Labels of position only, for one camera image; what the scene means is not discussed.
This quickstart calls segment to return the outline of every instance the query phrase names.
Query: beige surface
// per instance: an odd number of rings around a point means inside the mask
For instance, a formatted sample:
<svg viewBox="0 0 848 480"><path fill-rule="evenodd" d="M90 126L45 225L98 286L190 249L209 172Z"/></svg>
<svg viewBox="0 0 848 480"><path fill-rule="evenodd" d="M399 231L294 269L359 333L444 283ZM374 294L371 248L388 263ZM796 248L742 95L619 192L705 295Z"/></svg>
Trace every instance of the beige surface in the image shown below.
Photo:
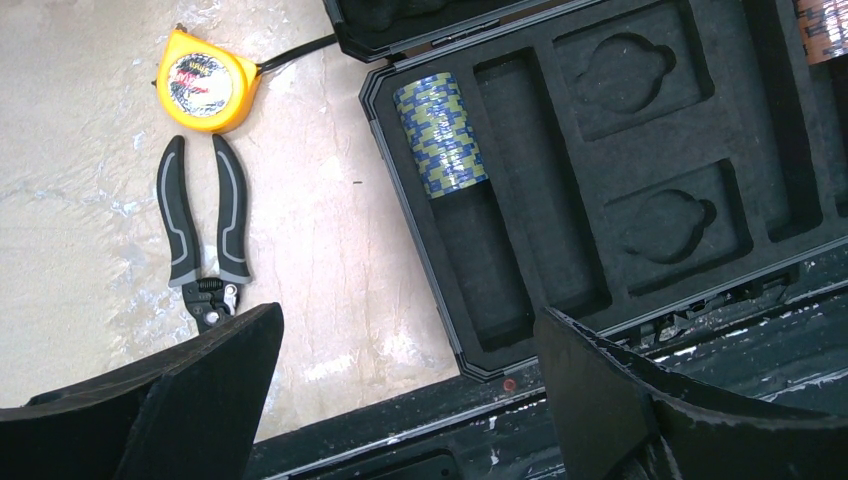
<svg viewBox="0 0 848 480"><path fill-rule="evenodd" d="M2 407L196 335L166 287L154 196L162 150L186 135L216 273L211 139L176 125L150 86L177 22L255 60L330 32L318 0L0 2ZM251 187L242 311L279 301L286 315L260 439L457 374L356 98L371 68L338 47L301 59L227 135Z"/></svg>

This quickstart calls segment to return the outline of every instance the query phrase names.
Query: poker chip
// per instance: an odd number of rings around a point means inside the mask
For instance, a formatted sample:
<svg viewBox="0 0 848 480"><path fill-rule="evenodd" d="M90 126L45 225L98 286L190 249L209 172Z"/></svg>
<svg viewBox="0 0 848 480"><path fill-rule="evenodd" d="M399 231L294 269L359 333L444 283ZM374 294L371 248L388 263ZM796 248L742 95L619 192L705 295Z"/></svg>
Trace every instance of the poker chip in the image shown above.
<svg viewBox="0 0 848 480"><path fill-rule="evenodd" d="M489 179L453 74L416 80L394 100L428 198Z"/></svg>

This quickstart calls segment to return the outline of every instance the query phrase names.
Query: pliers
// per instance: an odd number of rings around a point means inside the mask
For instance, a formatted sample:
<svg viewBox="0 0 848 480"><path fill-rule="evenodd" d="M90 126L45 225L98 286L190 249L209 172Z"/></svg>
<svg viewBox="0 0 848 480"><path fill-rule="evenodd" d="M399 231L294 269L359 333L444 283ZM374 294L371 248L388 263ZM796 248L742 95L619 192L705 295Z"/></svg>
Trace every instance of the pliers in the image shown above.
<svg viewBox="0 0 848 480"><path fill-rule="evenodd" d="M156 196L171 245L168 286L182 287L186 309L203 333L236 314L239 290L251 281L245 255L247 181L233 150L212 136L218 162L218 277L201 278L201 250L189 209L185 182L185 139L177 135L159 164Z"/></svg>

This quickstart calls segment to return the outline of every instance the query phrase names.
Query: poker chip case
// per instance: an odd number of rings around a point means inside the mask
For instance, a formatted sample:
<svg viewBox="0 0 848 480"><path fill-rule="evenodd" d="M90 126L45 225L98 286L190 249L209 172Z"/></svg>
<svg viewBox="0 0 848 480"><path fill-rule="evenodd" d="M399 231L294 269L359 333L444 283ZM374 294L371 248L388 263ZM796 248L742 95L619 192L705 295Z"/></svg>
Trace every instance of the poker chip case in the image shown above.
<svg viewBox="0 0 848 480"><path fill-rule="evenodd" d="M844 59L784 0L325 0L462 372L534 361L846 242ZM450 73L487 179L438 198L395 93Z"/></svg>

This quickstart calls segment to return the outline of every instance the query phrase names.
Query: round label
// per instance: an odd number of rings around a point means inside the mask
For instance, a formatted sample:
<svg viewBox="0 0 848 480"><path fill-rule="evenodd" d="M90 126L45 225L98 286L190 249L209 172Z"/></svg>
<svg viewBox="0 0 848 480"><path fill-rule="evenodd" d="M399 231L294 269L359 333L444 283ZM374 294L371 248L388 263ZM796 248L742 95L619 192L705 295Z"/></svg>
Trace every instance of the round label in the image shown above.
<svg viewBox="0 0 848 480"><path fill-rule="evenodd" d="M177 60L168 72L171 100L193 117L211 117L223 110L233 95L230 72L217 58L192 53Z"/></svg>

